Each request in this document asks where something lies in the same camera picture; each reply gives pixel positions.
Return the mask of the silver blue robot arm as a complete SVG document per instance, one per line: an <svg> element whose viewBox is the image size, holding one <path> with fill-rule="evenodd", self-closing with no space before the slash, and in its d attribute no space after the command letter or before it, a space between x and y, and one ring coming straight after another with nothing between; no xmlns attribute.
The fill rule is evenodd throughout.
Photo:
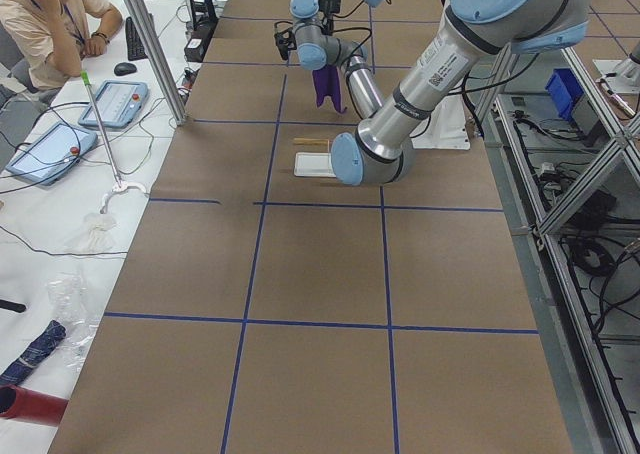
<svg viewBox="0 0 640 454"><path fill-rule="evenodd" d="M363 0L371 7L383 0ZM539 53L579 43L588 25L590 0L447 0L439 30L388 98L374 83L366 52L331 36L320 12L325 0L290 0L292 37L300 65L323 83L321 71L343 72L362 119L338 135L330 161L344 184L385 184L411 168L411 134L478 60L510 46L513 53Z"/></svg>

